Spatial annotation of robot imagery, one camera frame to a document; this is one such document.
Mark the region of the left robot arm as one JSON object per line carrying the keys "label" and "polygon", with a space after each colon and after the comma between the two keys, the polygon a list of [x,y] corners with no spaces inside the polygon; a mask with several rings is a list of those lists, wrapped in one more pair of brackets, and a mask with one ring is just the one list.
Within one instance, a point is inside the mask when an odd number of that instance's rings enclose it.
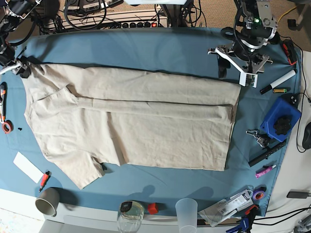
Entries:
{"label": "left robot arm", "polygon": [[226,45],[210,48],[208,54],[217,55],[218,77],[226,77],[231,67],[240,72],[239,84],[257,87],[258,75],[264,72],[264,65],[272,63],[269,55],[261,48],[276,36],[277,20],[272,14],[268,0],[236,0],[237,12],[233,27],[221,29]]}

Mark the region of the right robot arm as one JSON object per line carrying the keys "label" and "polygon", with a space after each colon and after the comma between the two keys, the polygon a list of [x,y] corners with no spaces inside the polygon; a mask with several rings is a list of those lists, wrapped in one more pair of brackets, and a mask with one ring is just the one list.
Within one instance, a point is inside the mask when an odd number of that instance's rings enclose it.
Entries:
{"label": "right robot arm", "polygon": [[[39,20],[35,8],[41,3],[39,0],[5,0],[0,7],[0,65],[1,74],[11,71],[22,78],[28,78],[31,74],[28,58],[22,55],[15,56],[17,46],[26,42]],[[9,43],[6,41],[9,33],[14,32],[17,27],[28,17],[32,18],[33,24],[24,39]]]}

